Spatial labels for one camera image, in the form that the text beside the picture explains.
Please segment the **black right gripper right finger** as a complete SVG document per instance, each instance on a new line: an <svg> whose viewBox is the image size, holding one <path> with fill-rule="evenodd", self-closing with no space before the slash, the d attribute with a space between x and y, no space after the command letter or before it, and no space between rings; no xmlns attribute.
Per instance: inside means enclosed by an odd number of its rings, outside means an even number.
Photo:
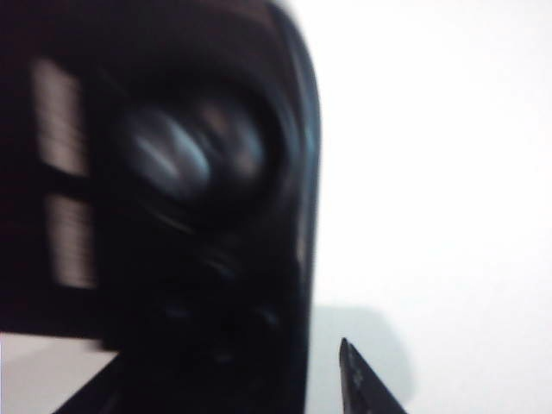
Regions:
<svg viewBox="0 0 552 414"><path fill-rule="evenodd" d="M342 338L339 349L342 405L345 414L405 414L356 347Z"/></svg>

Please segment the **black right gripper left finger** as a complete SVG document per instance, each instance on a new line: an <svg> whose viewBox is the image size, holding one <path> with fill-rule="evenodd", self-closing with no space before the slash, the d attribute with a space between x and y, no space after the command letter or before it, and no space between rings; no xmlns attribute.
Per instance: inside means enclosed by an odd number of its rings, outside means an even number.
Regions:
<svg viewBox="0 0 552 414"><path fill-rule="evenodd" d="M141 413L142 360L121 352L54 413Z"/></svg>

